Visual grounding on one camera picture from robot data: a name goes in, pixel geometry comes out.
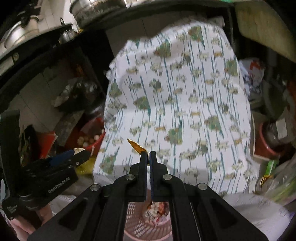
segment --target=white egg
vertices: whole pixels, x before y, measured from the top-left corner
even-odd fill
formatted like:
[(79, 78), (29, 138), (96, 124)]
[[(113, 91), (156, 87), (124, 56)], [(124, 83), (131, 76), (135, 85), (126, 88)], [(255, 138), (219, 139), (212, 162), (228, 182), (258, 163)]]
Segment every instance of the white egg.
[(85, 148), (85, 147), (88, 147), (89, 144), (87, 142), (84, 142), (82, 146)]
[(98, 139), (100, 139), (100, 136), (99, 135), (95, 135), (94, 136), (94, 140), (97, 141)]

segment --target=plastic bag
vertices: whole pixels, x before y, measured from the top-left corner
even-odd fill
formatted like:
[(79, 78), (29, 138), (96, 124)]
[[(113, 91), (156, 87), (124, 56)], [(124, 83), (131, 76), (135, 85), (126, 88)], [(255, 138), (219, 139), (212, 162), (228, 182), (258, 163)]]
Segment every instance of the plastic bag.
[(97, 85), (86, 78), (73, 78), (52, 103), (59, 111), (72, 113), (84, 110), (97, 97)]
[(262, 63), (257, 58), (246, 58), (239, 60), (239, 68), (249, 100), (258, 99), (262, 93), (261, 82), (264, 76)]
[(85, 163), (81, 164), (79, 167), (76, 168), (76, 173), (79, 175), (92, 174), (95, 162), (96, 157), (91, 157)]
[(284, 206), (296, 199), (296, 154), (282, 165), (275, 169), (275, 178), (264, 196)]

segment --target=pink plastic basket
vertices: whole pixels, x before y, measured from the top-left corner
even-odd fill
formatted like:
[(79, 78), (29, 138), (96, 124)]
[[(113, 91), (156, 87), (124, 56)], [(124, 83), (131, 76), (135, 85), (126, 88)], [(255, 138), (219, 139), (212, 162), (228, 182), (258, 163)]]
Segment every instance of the pink plastic basket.
[(129, 202), (126, 214), (126, 225), (124, 233), (136, 241), (162, 241), (172, 234), (170, 214), (165, 222), (159, 223), (154, 227), (145, 223), (143, 214), (151, 202), (150, 190), (147, 190), (145, 202)]

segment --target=aluminum pot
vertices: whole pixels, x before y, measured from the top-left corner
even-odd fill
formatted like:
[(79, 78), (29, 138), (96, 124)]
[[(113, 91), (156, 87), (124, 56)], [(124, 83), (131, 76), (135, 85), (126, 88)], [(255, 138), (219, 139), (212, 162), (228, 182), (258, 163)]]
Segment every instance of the aluminum pot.
[(16, 23), (7, 33), (4, 40), (4, 47), (10, 49), (14, 45), (26, 40), (27, 38), (37, 35), (39, 33), (38, 17), (33, 15), (24, 28), (21, 27), (21, 21)]
[(83, 29), (96, 17), (119, 8), (126, 8), (124, 0), (71, 0), (70, 13)]
[[(60, 18), (60, 21), (62, 26), (65, 25), (63, 18)], [(76, 32), (74, 31), (74, 29), (68, 29), (62, 33), (59, 38), (59, 42), (60, 44), (64, 44), (66, 42), (69, 42), (71, 39), (74, 39), (75, 36)]]

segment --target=white patterned cloth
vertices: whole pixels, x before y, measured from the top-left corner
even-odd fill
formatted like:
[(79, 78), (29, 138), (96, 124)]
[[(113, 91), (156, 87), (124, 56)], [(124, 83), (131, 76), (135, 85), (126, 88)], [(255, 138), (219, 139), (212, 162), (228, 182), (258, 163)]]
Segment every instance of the white patterned cloth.
[(246, 161), (250, 105), (222, 28), (183, 19), (151, 39), (129, 40), (110, 64), (106, 137), (93, 170), (112, 183), (139, 162), (126, 138), (185, 183), (243, 192), (256, 173)]

